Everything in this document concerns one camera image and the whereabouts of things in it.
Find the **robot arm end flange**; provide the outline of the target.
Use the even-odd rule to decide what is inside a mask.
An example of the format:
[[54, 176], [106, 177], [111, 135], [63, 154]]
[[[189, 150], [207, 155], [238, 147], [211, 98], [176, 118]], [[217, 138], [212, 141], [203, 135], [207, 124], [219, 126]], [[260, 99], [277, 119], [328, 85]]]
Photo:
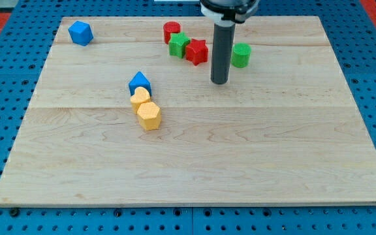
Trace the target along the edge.
[[260, 0], [200, 0], [201, 13], [215, 23], [242, 24], [258, 10]]

